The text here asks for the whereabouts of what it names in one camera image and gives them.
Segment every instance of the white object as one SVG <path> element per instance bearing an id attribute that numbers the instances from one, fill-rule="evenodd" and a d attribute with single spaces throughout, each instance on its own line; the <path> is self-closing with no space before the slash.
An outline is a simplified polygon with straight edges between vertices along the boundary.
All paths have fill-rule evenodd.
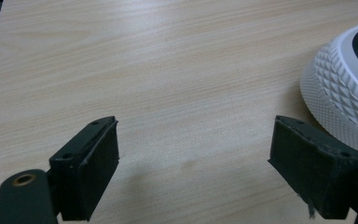
<path id="1" fill-rule="evenodd" d="M 358 26 L 322 47 L 300 79 L 312 115 L 358 150 Z"/>

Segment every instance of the black metal bracket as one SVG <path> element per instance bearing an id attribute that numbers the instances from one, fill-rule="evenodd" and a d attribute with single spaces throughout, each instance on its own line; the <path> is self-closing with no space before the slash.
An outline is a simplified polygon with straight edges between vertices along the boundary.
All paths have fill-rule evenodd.
<path id="1" fill-rule="evenodd" d="M 275 119 L 269 162 L 325 219 L 358 215 L 358 151 L 297 119 Z"/>
<path id="2" fill-rule="evenodd" d="M 50 170 L 27 170 L 0 188 L 0 224 L 90 220 L 118 166 L 117 121 L 97 119 L 50 159 Z"/>

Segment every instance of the light wood tabletop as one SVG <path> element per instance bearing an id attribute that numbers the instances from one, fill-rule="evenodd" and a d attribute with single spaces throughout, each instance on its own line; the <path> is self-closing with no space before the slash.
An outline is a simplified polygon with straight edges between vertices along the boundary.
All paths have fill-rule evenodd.
<path id="1" fill-rule="evenodd" d="M 114 115 L 120 164 L 90 223 L 309 219 L 267 162 L 276 115 L 315 124 L 299 77 L 355 0 L 6 0 L 0 184 Z"/>

